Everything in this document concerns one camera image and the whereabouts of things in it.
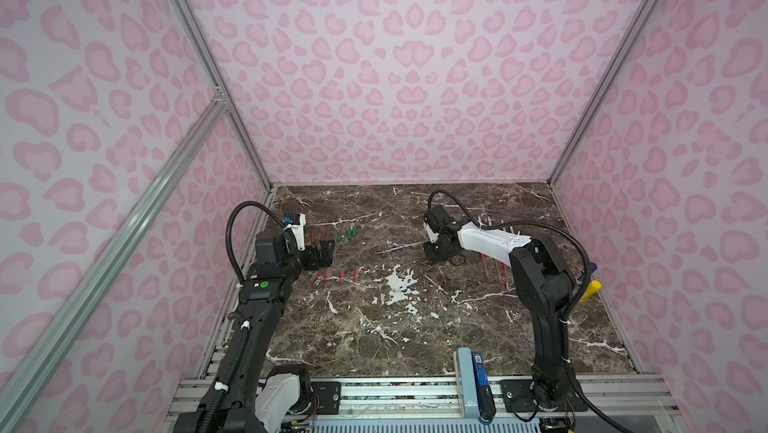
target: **yellow marker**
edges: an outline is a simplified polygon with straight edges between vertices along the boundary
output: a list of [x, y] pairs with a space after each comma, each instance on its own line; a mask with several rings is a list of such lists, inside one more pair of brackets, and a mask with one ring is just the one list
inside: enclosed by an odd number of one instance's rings
[[602, 287], [603, 286], [596, 279], [590, 281], [589, 286], [587, 287], [587, 291], [584, 292], [584, 296], [581, 297], [579, 303], [586, 302], [593, 294], [596, 294], [598, 291], [600, 291], [600, 288]]

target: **red stick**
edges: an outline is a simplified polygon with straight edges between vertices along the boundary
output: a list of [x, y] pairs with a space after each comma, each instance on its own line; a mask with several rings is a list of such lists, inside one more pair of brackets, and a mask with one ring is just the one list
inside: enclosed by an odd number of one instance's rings
[[491, 277], [488, 275], [488, 266], [485, 264], [485, 255], [480, 253], [480, 258], [482, 258], [482, 268], [485, 270], [485, 279], [491, 281]]
[[507, 271], [506, 263], [504, 263], [504, 280], [507, 282], [507, 293], [509, 293], [509, 272]]

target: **blue handheld tool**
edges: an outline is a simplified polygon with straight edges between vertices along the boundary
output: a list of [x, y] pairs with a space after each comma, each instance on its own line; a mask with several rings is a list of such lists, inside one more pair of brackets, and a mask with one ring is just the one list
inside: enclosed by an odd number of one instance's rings
[[472, 353], [472, 364], [475, 366], [475, 384], [478, 389], [478, 407], [480, 421], [490, 423], [496, 416], [496, 404], [493, 401], [493, 392], [488, 383], [488, 375], [485, 372], [485, 361], [479, 353]]

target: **yellow screwdriver handle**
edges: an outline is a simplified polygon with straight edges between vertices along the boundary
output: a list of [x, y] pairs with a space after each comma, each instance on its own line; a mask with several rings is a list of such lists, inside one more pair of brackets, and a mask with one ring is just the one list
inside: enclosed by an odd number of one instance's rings
[[596, 294], [598, 291], [600, 291], [600, 288], [603, 286], [598, 282], [596, 279], [593, 279], [589, 286], [587, 287], [587, 291], [584, 292], [584, 296], [581, 297], [579, 300], [579, 303], [585, 303], [593, 294]]

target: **pink patterned wallpaper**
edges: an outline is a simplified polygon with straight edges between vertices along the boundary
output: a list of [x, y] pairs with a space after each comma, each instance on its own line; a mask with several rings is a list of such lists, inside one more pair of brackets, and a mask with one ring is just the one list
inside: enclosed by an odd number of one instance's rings
[[270, 178], [548, 178], [639, 0], [190, 0]]
[[[263, 196], [222, 119], [19, 431], [158, 431], [233, 277], [226, 219]], [[238, 255], [254, 217], [235, 223]]]
[[768, 429], [768, 5], [665, 0], [556, 193], [692, 433]]
[[168, 0], [0, 0], [0, 388], [211, 98]]

